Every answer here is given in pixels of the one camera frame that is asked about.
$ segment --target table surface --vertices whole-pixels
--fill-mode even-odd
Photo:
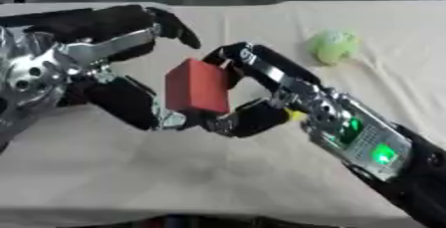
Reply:
[[[0,15],[111,5],[2,5]],[[160,40],[152,54],[115,68],[162,98],[165,73],[185,58],[201,58],[239,41],[265,44],[309,68],[326,85],[442,144],[445,5],[361,1],[173,7],[169,9],[201,37],[203,48]],[[308,54],[305,41],[326,29],[352,30],[361,38],[352,61],[323,67]],[[246,80],[231,100],[241,104],[265,95]],[[296,122],[242,140],[200,128],[141,132],[91,106],[59,110],[7,148],[0,157],[0,177],[2,227],[88,225],[173,212],[416,227],[310,143]]]

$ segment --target white table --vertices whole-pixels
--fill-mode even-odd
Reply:
[[[3,5],[0,14],[110,5]],[[200,58],[238,41],[266,44],[326,85],[350,92],[434,142],[446,141],[444,2],[172,9],[200,35],[203,48],[162,40],[152,54],[117,70],[162,93],[164,74],[186,57]],[[362,38],[353,61],[328,68],[310,57],[303,42],[325,29],[353,30]],[[247,80],[231,98],[241,104],[264,93]],[[417,227],[311,144],[297,123],[237,140],[199,128],[145,133],[97,108],[73,108],[49,114],[18,136],[0,156],[0,178],[1,227],[90,225],[163,213]]]

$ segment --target robotic finger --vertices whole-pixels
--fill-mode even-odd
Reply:
[[[41,15],[18,39],[0,27],[0,138],[9,141],[57,105],[92,103],[141,129],[182,119],[164,113],[148,87],[110,67],[150,53],[158,37],[200,47],[174,14],[138,5],[51,14],[48,20]]]
[[[293,102],[297,97],[293,88],[321,85],[321,80],[310,71],[262,45],[223,46],[203,61],[224,68],[228,89],[236,87],[244,77],[250,77],[271,93],[270,97],[244,104],[231,114],[207,120],[206,129],[226,136],[252,136],[289,121],[296,112],[306,113],[305,106]],[[294,85],[295,79],[302,83]]]

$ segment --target green stuffed toy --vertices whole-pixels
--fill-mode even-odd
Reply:
[[[310,53],[325,65],[334,66],[351,58],[359,39],[351,32],[323,31],[309,41]]]

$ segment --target red wooden block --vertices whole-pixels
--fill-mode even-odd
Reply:
[[[223,69],[187,59],[165,76],[166,107],[173,111],[229,112],[227,76]]]

